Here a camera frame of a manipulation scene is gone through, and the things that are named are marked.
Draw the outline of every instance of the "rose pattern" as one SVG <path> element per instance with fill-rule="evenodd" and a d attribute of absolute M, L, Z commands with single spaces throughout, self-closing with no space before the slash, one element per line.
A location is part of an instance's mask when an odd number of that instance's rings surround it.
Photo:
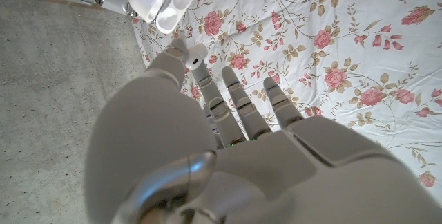
<path fill-rule="evenodd" d="M 379 11 L 365 0 L 194 0 L 173 34 L 184 30 L 186 38 L 192 37 L 189 42 L 195 38 L 207 47 L 205 62 L 217 84 L 221 68 L 231 66 L 260 112 L 269 114 L 271 127 L 276 120 L 260 86 L 274 71 L 271 77 L 306 116 L 320 109 L 326 118 L 378 139 L 393 153 L 410 151 L 396 155 L 416 168 L 416 176 L 431 171 L 439 177 L 441 161 L 429 156 L 440 152 L 439 138 L 432 129 L 423 133 L 425 140 L 415 136 L 422 133 L 422 125 L 414 123 L 435 127 L 442 118 L 442 94 L 437 95 L 437 71 L 442 67 L 435 62 L 442 59 L 436 49 L 442 48 L 436 31 L 442 2 L 404 1 L 388 1 L 387 6 L 386 1 L 374 0 L 384 7 Z M 171 35 L 158 32 L 155 24 L 132 24 L 149 64 L 170 44 Z M 336 79 L 331 84 L 325 79 L 330 71 L 336 72 L 327 77 Z M 190 97 L 192 83 L 196 86 L 187 73 L 183 92 Z M 198 102 L 203 104 L 202 95 Z M 435 183 L 433 189 L 440 192 L 440 185 Z"/>
<path fill-rule="evenodd" d="M 347 79 L 347 75 L 339 68 L 331 68 L 326 76 L 324 76 L 325 83 L 332 88 L 338 88 L 345 79 Z"/>
<path fill-rule="evenodd" d="M 390 26 L 391 26 L 391 24 L 389 24 L 389 25 L 387 25 L 387 26 L 383 26 L 383 27 L 381 28 L 381 32 L 386 33 L 386 32 L 390 32 L 390 31 L 392 31 L 392 27 L 390 27 Z"/>
<path fill-rule="evenodd" d="M 368 89 L 361 95 L 361 102 L 368 106 L 374 106 L 381 102 L 382 92 L 376 89 Z"/>
<path fill-rule="evenodd" d="M 442 99 L 437 99 L 434 101 L 434 103 L 438 104 L 440 107 L 442 107 Z"/>
<path fill-rule="evenodd" d="M 437 180 L 429 171 L 419 174 L 418 179 L 425 187 L 433 187 Z"/>
<path fill-rule="evenodd" d="M 244 31 L 246 31 L 246 26 L 242 22 L 237 22 L 236 23 L 236 31 L 238 31 L 238 33 L 242 33 Z"/>
<path fill-rule="evenodd" d="M 193 99 L 198 100 L 201 98 L 200 89 L 194 85 L 191 86 L 191 92 Z"/>
<path fill-rule="evenodd" d="M 414 94 L 409 92 L 407 89 L 396 90 L 394 91 L 394 95 L 399 102 L 404 104 L 411 103 L 414 100 Z"/>
<path fill-rule="evenodd" d="M 330 33 L 326 30 L 319 30 L 318 34 L 315 36 L 314 43 L 318 48 L 325 48 L 330 44 L 331 39 L 332 35 L 330 35 Z"/>
<path fill-rule="evenodd" d="M 247 68 L 247 64 L 250 62 L 250 59 L 244 58 L 244 55 L 241 54 L 232 54 L 229 58 L 230 67 L 236 69 Z"/>
<path fill-rule="evenodd" d="M 279 28 L 281 28 L 282 23 L 277 24 L 279 21 L 281 21 L 281 15 L 279 15 L 276 12 L 272 12 L 271 13 L 271 21 L 273 23 L 275 30 L 279 30 Z"/>
<path fill-rule="evenodd" d="M 359 43 L 363 42 L 365 39 L 367 39 L 366 35 L 356 36 L 354 38 L 354 43 L 359 44 Z"/>
<path fill-rule="evenodd" d="M 424 118 L 426 118 L 429 112 L 430 112 L 430 109 L 429 109 L 428 107 L 424 107 L 424 108 L 422 108 L 422 110 L 420 110 L 420 111 L 417 113 L 417 115 L 418 115 L 419 117 L 424 117 Z"/>
<path fill-rule="evenodd" d="M 380 46 L 382 42 L 381 36 L 380 35 L 376 35 L 374 37 L 374 41 L 373 41 L 373 47 L 377 47 Z"/>
<path fill-rule="evenodd" d="M 427 17 L 433 13 L 434 11 L 429 9 L 427 6 L 415 7 L 408 16 L 402 18 L 402 24 L 420 24 L 423 20 L 427 19 Z"/>
<path fill-rule="evenodd" d="M 207 35 L 214 35 L 220 32 L 221 20 L 216 12 L 209 12 L 204 18 L 204 31 Z"/>
<path fill-rule="evenodd" d="M 442 94 L 442 90 L 441 89 L 439 89 L 439 90 L 434 89 L 433 92 L 431 93 L 431 97 L 438 97 L 441 94 Z"/>

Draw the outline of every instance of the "bed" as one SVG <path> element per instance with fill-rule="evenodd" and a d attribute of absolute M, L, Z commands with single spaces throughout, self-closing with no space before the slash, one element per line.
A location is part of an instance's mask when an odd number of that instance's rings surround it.
<path fill-rule="evenodd" d="M 262 88 L 272 77 L 306 117 L 391 151 L 442 204 L 440 10 L 442 0 L 194 0 L 170 35 L 138 19 L 133 28 L 146 66 L 183 30 L 208 48 L 225 99 L 221 69 L 230 66 L 276 130 Z M 188 71 L 182 92 L 204 104 Z"/>

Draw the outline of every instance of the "bed sheet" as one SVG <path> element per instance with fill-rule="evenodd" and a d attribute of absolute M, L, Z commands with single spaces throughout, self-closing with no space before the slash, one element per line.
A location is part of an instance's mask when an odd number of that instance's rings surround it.
<path fill-rule="evenodd" d="M 221 70 L 230 66 L 277 129 L 262 87 L 272 77 L 306 117 L 385 147 L 442 203 L 440 10 L 442 0 L 194 0 L 170 35 L 138 19 L 133 27 L 147 66 L 183 30 L 208 48 L 225 99 Z M 188 71 L 182 91 L 204 104 Z"/>

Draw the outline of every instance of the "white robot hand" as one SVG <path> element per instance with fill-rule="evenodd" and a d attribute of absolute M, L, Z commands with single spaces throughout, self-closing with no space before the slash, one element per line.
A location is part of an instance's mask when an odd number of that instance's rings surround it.
<path fill-rule="evenodd" d="M 304 119 L 271 79 L 272 133 L 230 68 L 222 77 L 249 141 L 203 59 L 182 40 L 123 87 L 95 123 L 86 161 L 92 223 L 438 223 L 404 165 L 320 116 Z M 184 65 L 207 106 L 181 94 Z"/>

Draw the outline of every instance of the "concrete floor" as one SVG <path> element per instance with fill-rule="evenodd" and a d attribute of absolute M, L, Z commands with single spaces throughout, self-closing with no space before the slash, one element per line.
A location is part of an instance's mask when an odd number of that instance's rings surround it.
<path fill-rule="evenodd" d="M 93 122 L 143 70 L 125 16 L 0 0 L 0 223 L 86 223 Z"/>

